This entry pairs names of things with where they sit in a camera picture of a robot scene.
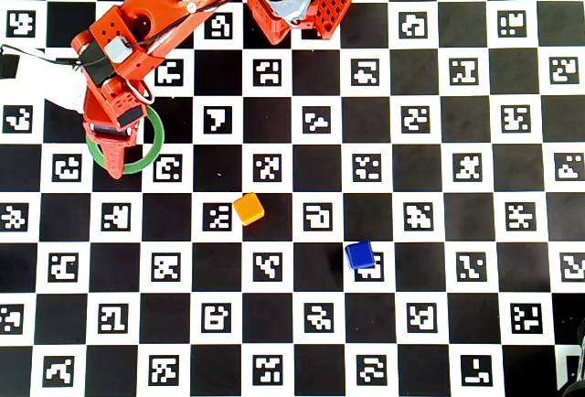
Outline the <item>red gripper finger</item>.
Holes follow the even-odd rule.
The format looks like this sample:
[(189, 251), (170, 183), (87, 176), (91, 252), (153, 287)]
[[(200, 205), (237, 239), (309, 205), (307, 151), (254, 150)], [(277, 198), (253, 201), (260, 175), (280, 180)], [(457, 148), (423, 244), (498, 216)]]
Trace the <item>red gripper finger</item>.
[(136, 134), (120, 137), (107, 134), (93, 136), (93, 160), (114, 179), (138, 172), (138, 162), (125, 163), (124, 153), (128, 147), (136, 146)]

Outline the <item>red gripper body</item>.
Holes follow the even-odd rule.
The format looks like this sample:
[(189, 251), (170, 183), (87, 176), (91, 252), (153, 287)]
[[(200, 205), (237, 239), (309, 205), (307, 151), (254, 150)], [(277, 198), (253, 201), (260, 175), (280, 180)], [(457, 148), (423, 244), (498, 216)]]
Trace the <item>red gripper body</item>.
[(139, 122), (146, 116), (154, 96), (143, 80), (112, 77), (98, 86), (86, 77), (87, 92), (83, 107), (86, 140), (95, 144), (113, 141), (135, 144)]

